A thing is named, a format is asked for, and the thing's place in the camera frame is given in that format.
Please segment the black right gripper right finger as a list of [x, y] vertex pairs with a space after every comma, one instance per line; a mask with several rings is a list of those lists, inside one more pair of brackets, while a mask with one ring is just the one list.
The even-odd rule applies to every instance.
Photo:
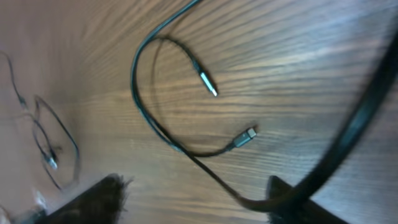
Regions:
[[[288, 192], [292, 187], [277, 176], [270, 176], [266, 196], [274, 198]], [[290, 210], [267, 214], [270, 224], [348, 224], [312, 200]]]

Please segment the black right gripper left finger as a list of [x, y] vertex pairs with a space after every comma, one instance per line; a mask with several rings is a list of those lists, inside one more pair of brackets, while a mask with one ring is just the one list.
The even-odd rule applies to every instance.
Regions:
[[131, 182], [110, 174], [52, 213], [34, 208], [18, 218], [21, 224], [117, 224]]

